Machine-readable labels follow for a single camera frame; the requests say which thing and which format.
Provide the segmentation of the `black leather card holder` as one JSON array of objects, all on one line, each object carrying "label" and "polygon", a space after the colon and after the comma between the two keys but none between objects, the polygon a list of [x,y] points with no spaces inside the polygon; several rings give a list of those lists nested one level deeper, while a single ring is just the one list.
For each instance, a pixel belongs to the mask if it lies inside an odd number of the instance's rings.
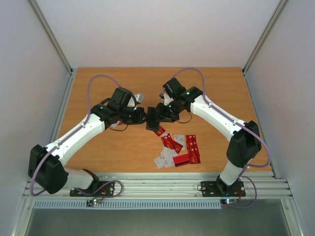
[{"label": "black leather card holder", "polygon": [[154,107],[148,107],[147,109],[146,129],[151,131],[159,130],[159,121]]}]

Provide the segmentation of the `red card magnetic stripe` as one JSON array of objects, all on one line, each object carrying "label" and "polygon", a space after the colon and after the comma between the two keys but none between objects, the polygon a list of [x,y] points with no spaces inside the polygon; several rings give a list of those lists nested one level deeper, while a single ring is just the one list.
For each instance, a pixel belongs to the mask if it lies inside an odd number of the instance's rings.
[{"label": "red card magnetic stripe", "polygon": [[173,162],[175,167],[180,167],[190,164],[189,154],[183,154],[173,157]]}]

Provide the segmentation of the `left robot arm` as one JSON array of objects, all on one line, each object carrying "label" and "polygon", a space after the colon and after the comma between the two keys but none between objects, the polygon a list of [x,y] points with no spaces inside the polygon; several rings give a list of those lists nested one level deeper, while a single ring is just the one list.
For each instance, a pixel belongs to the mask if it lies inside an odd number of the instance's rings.
[{"label": "left robot arm", "polygon": [[118,87],[110,98],[90,107],[84,119],[65,135],[44,147],[34,146],[28,169],[31,195],[37,195],[33,189],[36,183],[49,194],[68,187],[85,196],[95,195],[101,189],[99,178],[87,169],[66,169],[65,165],[80,148],[111,125],[118,122],[125,125],[144,123],[145,110],[139,107],[143,98],[140,93],[133,94]]}]

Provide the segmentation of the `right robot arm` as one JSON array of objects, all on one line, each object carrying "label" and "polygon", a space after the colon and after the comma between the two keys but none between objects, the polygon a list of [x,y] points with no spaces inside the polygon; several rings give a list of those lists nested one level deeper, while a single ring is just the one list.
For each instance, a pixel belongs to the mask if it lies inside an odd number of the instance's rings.
[{"label": "right robot arm", "polygon": [[186,89],[176,78],[163,86],[163,102],[156,106],[158,122],[175,122],[186,110],[216,128],[228,140],[227,164],[216,180],[221,195],[230,194],[246,165],[261,151],[258,125],[238,119],[212,102],[197,87]]}]

